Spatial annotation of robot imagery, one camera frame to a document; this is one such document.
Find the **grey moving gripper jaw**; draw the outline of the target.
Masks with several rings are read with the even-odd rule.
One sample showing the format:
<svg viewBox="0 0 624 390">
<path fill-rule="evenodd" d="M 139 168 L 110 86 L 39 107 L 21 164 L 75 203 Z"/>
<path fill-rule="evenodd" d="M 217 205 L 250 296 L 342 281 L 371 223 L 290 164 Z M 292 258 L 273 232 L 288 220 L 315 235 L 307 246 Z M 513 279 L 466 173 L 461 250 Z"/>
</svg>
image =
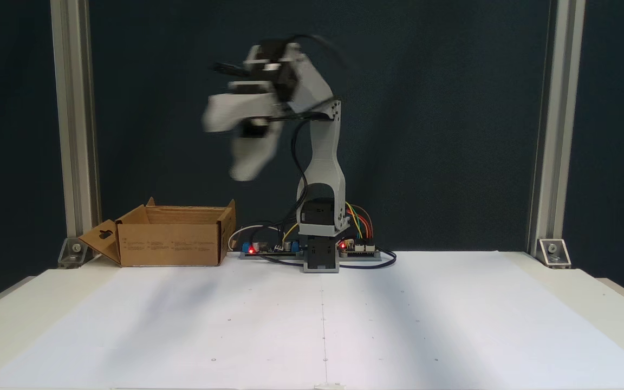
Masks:
<svg viewBox="0 0 624 390">
<path fill-rule="evenodd" d="M 218 94 L 210 96 L 201 123 L 206 133 L 228 132 L 246 118 L 244 95 Z"/>
</svg>

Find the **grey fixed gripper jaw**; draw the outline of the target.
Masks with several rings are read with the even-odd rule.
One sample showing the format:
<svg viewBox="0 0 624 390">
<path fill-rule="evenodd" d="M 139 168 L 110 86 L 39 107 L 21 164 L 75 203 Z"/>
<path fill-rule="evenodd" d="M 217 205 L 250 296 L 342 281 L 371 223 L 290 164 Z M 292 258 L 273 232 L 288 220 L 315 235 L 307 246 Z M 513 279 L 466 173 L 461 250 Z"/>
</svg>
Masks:
<svg viewBox="0 0 624 390">
<path fill-rule="evenodd" d="M 230 176 L 235 181 L 252 181 L 274 158 L 283 124 L 242 122 L 239 128 L 240 133 L 232 141 Z"/>
</svg>

